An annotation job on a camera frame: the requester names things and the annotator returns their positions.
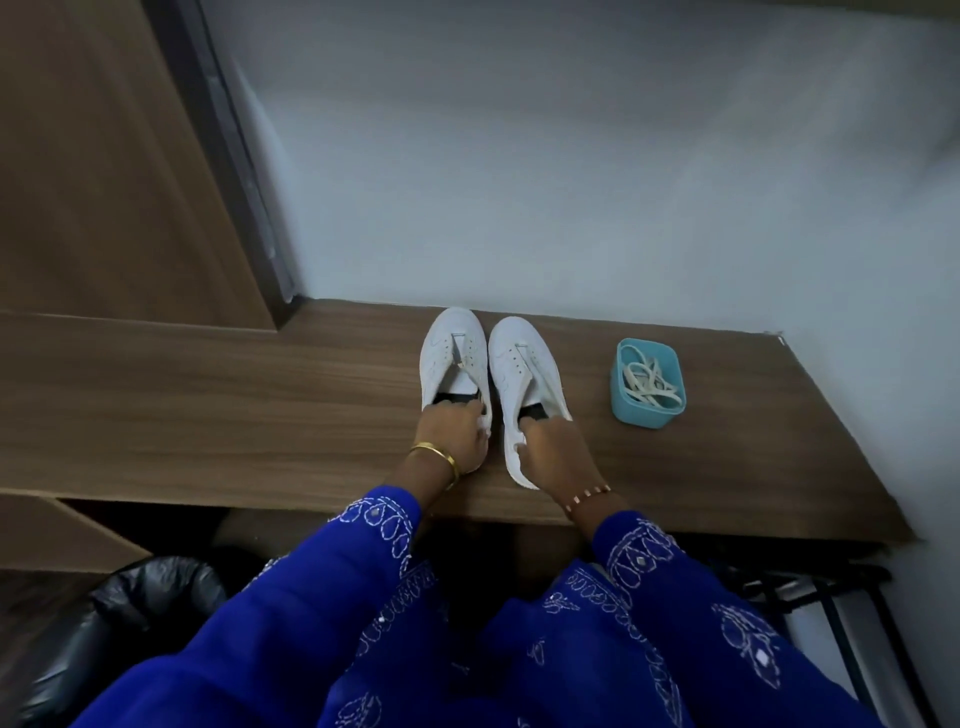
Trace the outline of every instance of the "trash bag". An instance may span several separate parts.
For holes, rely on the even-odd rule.
[[[69,725],[129,667],[183,649],[227,598],[217,572],[198,559],[161,556],[112,574],[34,646],[45,669],[19,725]]]

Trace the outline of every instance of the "pair of white shoes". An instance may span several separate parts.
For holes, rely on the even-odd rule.
[[[420,350],[421,404],[426,407],[444,397],[469,400],[479,396],[484,403],[480,426],[489,435],[493,408],[488,361],[503,408],[503,451],[507,472],[524,488],[536,489],[537,486],[520,471],[520,459],[516,454],[516,446],[526,442],[518,424],[520,410],[537,411],[541,417],[545,414],[547,417],[573,418],[566,408],[557,362],[529,321],[517,316],[503,319],[493,327],[488,345],[483,327],[473,311],[448,308],[441,313],[427,332]]]

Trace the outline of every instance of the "wooden table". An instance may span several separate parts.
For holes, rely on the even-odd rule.
[[[336,512],[409,447],[436,314],[315,301],[279,333],[0,317],[0,493]],[[479,314],[487,331],[504,315]],[[778,336],[529,318],[600,469],[665,529],[913,538]],[[612,358],[628,336],[680,357],[689,404],[663,430],[612,415]],[[436,513],[564,522],[507,475],[498,429],[489,462]]]

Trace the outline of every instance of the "teal plastic box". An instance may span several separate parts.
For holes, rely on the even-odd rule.
[[[681,402],[666,400],[663,408],[652,404],[644,404],[627,394],[627,385],[623,382],[623,368],[630,362],[639,361],[639,357],[632,349],[624,347],[633,345],[646,356],[652,356],[660,363],[663,378],[676,385],[677,395]],[[686,390],[684,378],[680,372],[680,359],[666,344],[643,339],[624,339],[616,345],[616,358],[610,374],[610,399],[613,415],[627,425],[638,425],[650,429],[660,429],[686,409]]]

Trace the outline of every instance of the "gold bangle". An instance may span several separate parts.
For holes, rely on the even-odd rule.
[[[597,495],[599,495],[599,494],[601,494],[601,493],[609,493],[611,490],[613,490],[613,488],[611,488],[611,487],[610,487],[609,485],[607,485],[606,483],[604,483],[603,485],[594,485],[594,486],[593,486],[593,490],[591,490],[590,488],[585,488],[585,489],[584,489],[584,492],[583,492],[583,495],[582,495],[582,496],[574,496],[574,497],[573,497],[573,502],[572,502],[572,503],[568,503],[568,505],[565,505],[565,506],[564,506],[564,510],[566,511],[567,515],[569,516],[571,513],[573,513],[573,506],[575,506],[575,505],[580,505],[582,502],[584,502],[584,501],[585,501],[587,498],[589,498],[590,496],[597,496]]]
[[[460,480],[460,469],[457,467],[457,461],[453,459],[453,455],[447,454],[433,443],[416,443],[412,448],[410,448],[410,451],[413,452],[417,448],[428,449],[431,452],[436,452],[450,464],[451,468],[453,468],[453,482],[446,486],[447,490],[457,484],[457,481]]]

